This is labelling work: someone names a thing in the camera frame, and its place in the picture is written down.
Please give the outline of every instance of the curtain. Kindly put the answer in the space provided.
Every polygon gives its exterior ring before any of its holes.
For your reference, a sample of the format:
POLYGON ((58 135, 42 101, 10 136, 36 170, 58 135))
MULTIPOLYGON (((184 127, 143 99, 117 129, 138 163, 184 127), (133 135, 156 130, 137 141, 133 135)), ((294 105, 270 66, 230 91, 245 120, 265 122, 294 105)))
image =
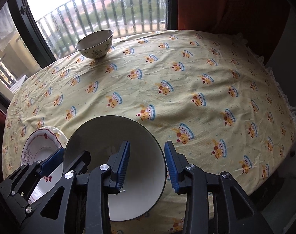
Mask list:
POLYGON ((266 63, 280 40, 289 10, 286 0, 178 0, 178 29, 241 32, 266 63))
POLYGON ((7 3, 0 10, 0 49, 1 51, 7 46, 12 37, 16 34, 17 29, 10 15, 7 3))

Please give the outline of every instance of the white bowl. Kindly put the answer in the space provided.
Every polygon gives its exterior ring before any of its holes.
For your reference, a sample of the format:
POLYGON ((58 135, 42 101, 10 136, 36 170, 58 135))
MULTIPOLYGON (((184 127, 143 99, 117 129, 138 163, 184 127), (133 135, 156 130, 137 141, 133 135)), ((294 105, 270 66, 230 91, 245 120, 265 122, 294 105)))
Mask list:
MULTIPOLYGON (((68 139, 58 128, 45 126, 33 132, 24 144, 21 154, 21 165, 32 165, 38 160, 45 160, 60 147, 66 147, 68 139)), ((63 164, 61 163, 48 177, 43 177, 32 192, 29 203, 35 202, 50 191, 61 178, 63 164)))
POLYGON ((127 221, 147 213, 159 200, 166 181, 166 165, 160 145, 141 124, 121 116, 101 116, 85 122, 71 136, 63 156, 66 168, 84 150, 91 154, 88 172, 105 164, 130 142, 130 159, 124 186, 108 194, 111 221, 127 221))
POLYGON ((81 39, 75 46, 83 56, 98 59, 104 56, 112 45, 113 31, 101 30, 93 32, 81 39))

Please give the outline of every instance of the blue gripper pad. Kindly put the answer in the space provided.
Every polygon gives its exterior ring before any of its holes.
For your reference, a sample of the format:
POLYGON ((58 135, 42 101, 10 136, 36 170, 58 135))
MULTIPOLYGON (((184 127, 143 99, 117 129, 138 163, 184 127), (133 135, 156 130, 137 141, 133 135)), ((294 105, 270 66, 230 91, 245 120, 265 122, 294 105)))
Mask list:
POLYGON ((45 159, 40 166, 39 175, 41 177, 49 176, 63 162, 63 153, 65 148, 61 147, 56 152, 45 159))
POLYGON ((116 188, 118 190, 120 190, 124 184, 126 169, 127 169, 128 161, 130 159, 130 143, 126 142, 124 149, 121 147, 120 150, 123 150, 123 154, 122 154, 119 168, 117 170, 116 188))
POLYGON ((171 178, 172 187, 175 190, 175 193, 181 192, 179 183, 184 180, 183 170, 184 167, 182 166, 174 145, 172 141, 167 141, 164 145, 164 154, 166 165, 169 170, 169 176, 171 178))

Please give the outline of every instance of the bowl rim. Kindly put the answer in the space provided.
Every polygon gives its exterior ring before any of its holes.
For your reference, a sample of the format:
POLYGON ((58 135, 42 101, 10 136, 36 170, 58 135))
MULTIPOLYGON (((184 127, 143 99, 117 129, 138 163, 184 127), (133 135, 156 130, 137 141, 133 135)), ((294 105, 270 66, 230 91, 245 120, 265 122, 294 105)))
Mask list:
POLYGON ((146 130, 146 131, 152 136, 152 138, 155 140, 155 142, 157 143, 157 145, 159 146, 159 149, 160 149, 160 152, 161 152, 161 155, 162 155, 162 157, 163 157, 164 164, 165 164, 165 176, 164 176, 164 184, 163 184, 163 188, 162 188, 162 191, 161 191, 161 193, 160 193, 158 199, 157 199, 156 202, 153 204, 153 206, 151 206, 151 208, 150 208, 149 210, 147 210, 145 213, 143 213, 143 214, 141 214, 140 216, 137 216, 137 217, 135 217, 135 218, 132 218, 132 219, 121 220, 121 221, 110 220, 111 222, 128 222, 128 221, 132 221, 132 220, 138 219, 139 217, 141 217, 141 216, 147 214, 147 213, 150 212, 150 211, 155 207, 155 205, 160 201, 161 196, 163 195, 163 193, 164 193, 164 189, 165 189, 165 186, 166 186, 167 164, 166 164, 166 160, 165 160, 165 156, 164 156, 164 152, 163 152, 163 150, 162 150, 162 147, 160 146, 159 142, 158 142, 157 139, 154 137, 154 135, 153 135, 153 134, 152 134, 152 133, 151 133, 151 132, 145 127, 145 126, 143 126, 142 124, 140 124, 140 123, 137 122, 136 120, 130 119, 130 118, 128 118, 128 117, 124 117, 124 116, 120 116, 120 115, 102 115, 102 116, 98 116, 98 117, 92 118, 92 119, 90 119, 90 120, 84 122, 82 125, 80 125, 80 126, 74 131, 74 133, 71 135, 71 137, 75 134, 75 132, 76 132, 80 127, 82 127, 82 126, 85 125, 86 123, 91 122, 92 120, 97 119, 97 118, 100 118, 100 117, 108 117, 108 116, 110 116, 110 117, 113 116, 113 117, 119 117, 119 118, 128 119, 128 120, 130 120, 130 121, 132 121, 132 122, 134 122, 134 123, 140 125, 144 130, 146 130))
POLYGON ((81 40, 75 45, 75 49, 76 49, 77 51, 87 50, 87 49, 90 49, 90 48, 96 47, 96 46, 98 46, 98 45, 100 45, 100 44, 106 42, 108 39, 110 39, 110 38, 112 38, 112 37, 113 37, 113 31, 111 31, 110 29, 103 29, 103 30, 99 30, 99 31, 96 31, 96 32, 92 32, 91 34, 88 34, 88 35, 86 35, 83 39, 81 39, 81 40), (85 39, 87 36, 92 35, 92 34, 97 33, 97 32, 101 32, 101 31, 110 31, 110 32, 111 32, 111 36, 110 36, 109 38, 107 38, 106 40, 104 40, 103 42, 101 42, 101 43, 99 43, 99 44, 97 44, 97 45, 95 45, 95 46, 91 46, 91 47, 89 47, 89 48, 84 48, 84 49, 78 49, 78 48, 77 48, 77 45, 78 45, 83 39, 85 39))

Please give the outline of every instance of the red curtain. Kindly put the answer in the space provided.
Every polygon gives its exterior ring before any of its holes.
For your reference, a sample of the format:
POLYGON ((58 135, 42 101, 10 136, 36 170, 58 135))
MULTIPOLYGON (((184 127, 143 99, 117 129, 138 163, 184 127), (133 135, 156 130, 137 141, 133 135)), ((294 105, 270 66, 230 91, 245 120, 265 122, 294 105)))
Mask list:
POLYGON ((241 32, 266 63, 280 40, 289 10, 286 0, 178 0, 178 29, 241 32))

